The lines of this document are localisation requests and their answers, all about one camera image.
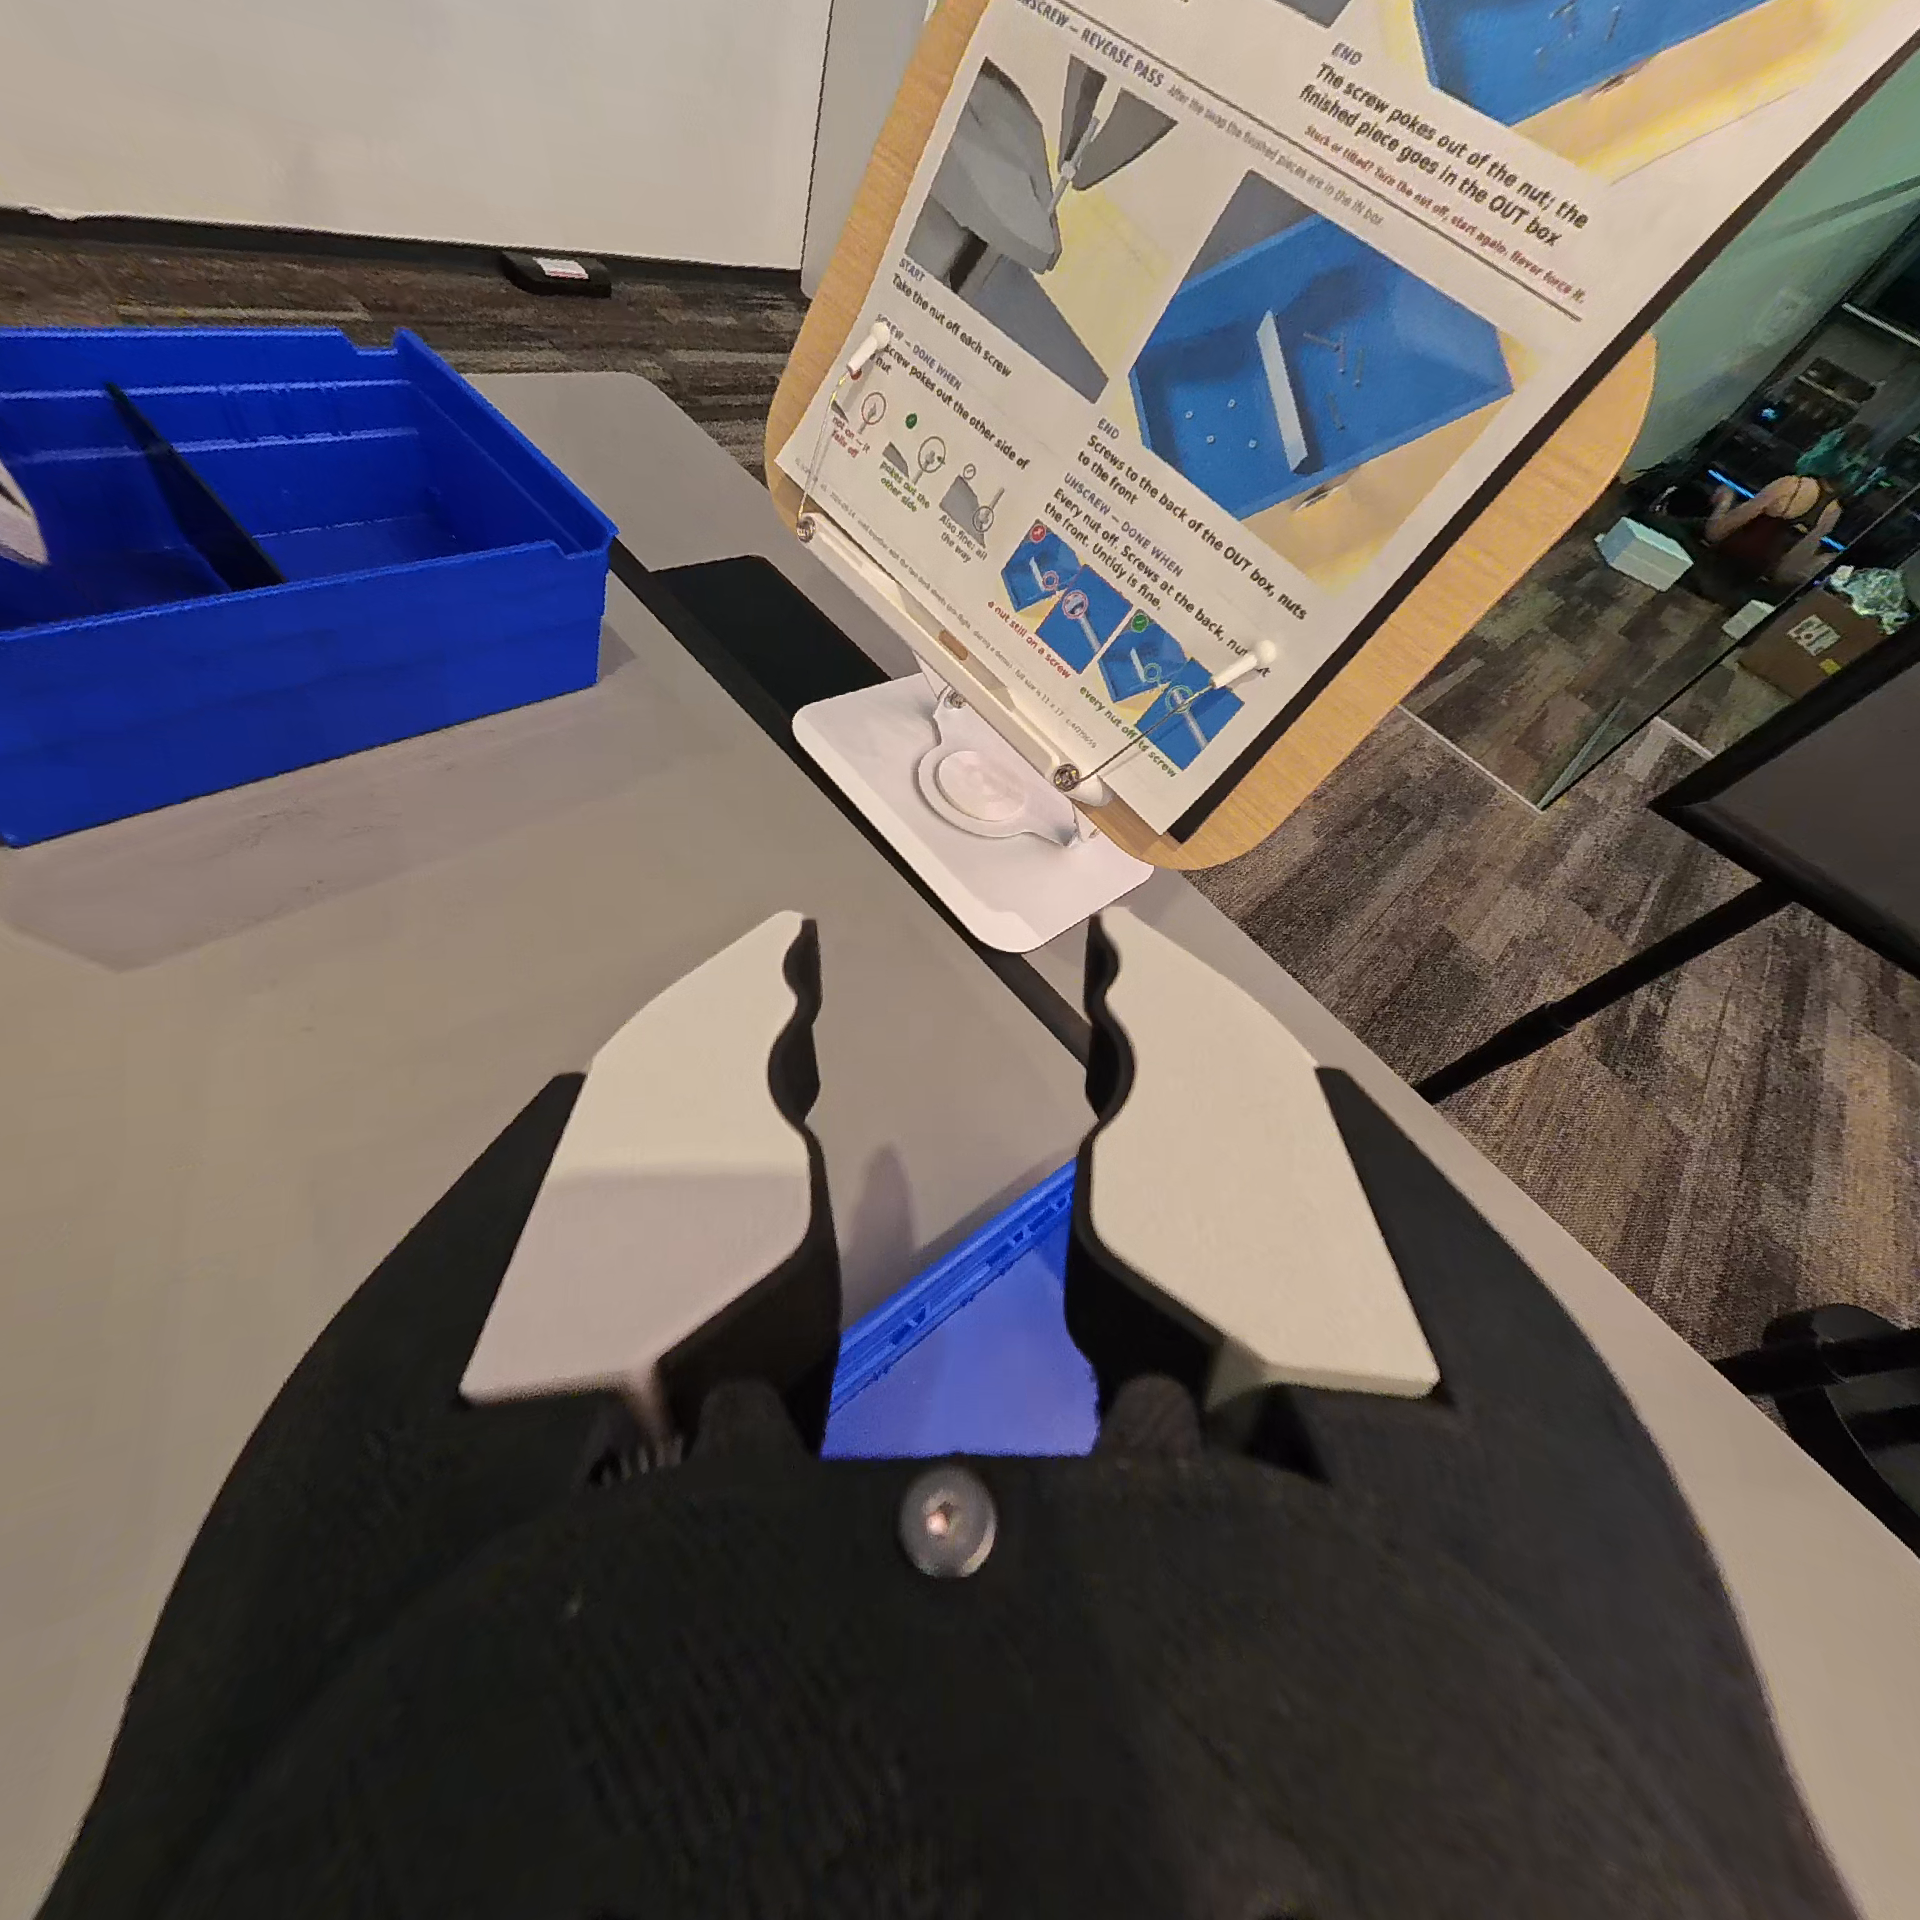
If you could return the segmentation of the printed instruction sheet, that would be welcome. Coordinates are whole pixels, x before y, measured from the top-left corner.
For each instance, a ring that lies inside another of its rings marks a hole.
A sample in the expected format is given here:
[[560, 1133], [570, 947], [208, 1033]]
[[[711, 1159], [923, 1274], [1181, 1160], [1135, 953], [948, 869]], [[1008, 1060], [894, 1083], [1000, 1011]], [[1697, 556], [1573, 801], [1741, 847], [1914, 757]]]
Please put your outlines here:
[[988, 3], [778, 471], [1187, 840], [1914, 3]]

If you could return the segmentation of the dark bin divider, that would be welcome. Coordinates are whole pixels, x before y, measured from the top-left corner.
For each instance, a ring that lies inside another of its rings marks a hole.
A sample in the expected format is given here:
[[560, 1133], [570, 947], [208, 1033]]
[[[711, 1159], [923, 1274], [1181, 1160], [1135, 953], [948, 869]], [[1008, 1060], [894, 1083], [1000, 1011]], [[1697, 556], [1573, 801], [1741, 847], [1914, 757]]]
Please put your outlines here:
[[180, 526], [184, 541], [230, 593], [285, 586], [285, 574], [265, 549], [241, 526], [221, 496], [191, 469], [151, 419], [118, 386], [104, 386], [115, 416], [144, 456], [155, 486]]

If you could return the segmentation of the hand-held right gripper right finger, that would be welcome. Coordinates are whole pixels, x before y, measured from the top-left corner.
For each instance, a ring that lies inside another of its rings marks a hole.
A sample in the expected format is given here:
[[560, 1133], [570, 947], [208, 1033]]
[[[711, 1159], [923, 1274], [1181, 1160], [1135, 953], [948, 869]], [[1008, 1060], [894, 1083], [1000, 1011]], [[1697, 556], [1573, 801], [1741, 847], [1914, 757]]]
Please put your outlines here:
[[1127, 909], [1088, 923], [1085, 1017], [1065, 1327], [1103, 1429], [1140, 1380], [1251, 1453], [1297, 1393], [1440, 1410], [1444, 1370], [1340, 1130], [1337, 1074]]

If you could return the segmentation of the blue divided parts bin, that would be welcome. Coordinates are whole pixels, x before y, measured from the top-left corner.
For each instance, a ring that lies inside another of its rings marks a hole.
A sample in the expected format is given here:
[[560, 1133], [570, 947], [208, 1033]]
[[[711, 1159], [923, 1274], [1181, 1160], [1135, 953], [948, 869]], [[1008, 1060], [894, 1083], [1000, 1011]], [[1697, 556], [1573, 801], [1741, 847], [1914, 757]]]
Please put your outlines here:
[[[285, 586], [221, 586], [105, 384]], [[3, 463], [13, 850], [597, 683], [614, 524], [407, 329], [7, 329]]]

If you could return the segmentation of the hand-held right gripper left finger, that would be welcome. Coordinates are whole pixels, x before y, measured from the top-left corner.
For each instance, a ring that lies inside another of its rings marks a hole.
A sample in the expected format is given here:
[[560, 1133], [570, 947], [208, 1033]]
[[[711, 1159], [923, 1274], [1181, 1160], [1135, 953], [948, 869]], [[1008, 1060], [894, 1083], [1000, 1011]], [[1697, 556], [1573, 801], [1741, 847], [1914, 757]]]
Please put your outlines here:
[[468, 1354], [473, 1407], [601, 1393], [657, 1454], [723, 1383], [821, 1453], [841, 1251], [814, 1023], [824, 953], [783, 909], [643, 1003], [588, 1060]]

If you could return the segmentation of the black office chair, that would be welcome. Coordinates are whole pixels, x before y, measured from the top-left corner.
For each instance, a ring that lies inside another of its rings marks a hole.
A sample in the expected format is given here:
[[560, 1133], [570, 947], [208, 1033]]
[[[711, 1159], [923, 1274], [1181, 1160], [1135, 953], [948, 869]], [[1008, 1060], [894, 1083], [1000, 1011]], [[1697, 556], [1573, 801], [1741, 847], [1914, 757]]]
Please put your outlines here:
[[1770, 1404], [1790, 1437], [1917, 1553], [1917, 1329], [1844, 1304], [1805, 1310], [1715, 1366], [1743, 1397]]

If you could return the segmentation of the brown cardboard box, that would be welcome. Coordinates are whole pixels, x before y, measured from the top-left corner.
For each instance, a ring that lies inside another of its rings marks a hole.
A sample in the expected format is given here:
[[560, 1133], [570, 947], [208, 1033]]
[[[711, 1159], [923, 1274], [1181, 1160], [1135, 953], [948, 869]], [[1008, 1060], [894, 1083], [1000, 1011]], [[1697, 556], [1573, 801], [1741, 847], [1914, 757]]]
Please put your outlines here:
[[1885, 641], [1885, 623], [1847, 594], [1811, 590], [1777, 609], [1738, 651], [1738, 669], [1801, 700]]

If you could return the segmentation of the black side table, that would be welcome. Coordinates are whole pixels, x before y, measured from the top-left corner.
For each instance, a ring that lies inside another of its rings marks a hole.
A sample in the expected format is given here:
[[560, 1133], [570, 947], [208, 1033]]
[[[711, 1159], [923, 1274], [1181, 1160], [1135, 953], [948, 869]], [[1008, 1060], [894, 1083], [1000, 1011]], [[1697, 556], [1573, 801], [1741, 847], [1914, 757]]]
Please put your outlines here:
[[1440, 1104], [1547, 1053], [1627, 999], [1797, 907], [1917, 979], [1917, 747], [1913, 706], [1885, 683], [1824, 714], [1784, 711], [1665, 790], [1651, 811], [1735, 863], [1750, 887], [1430, 1073]]

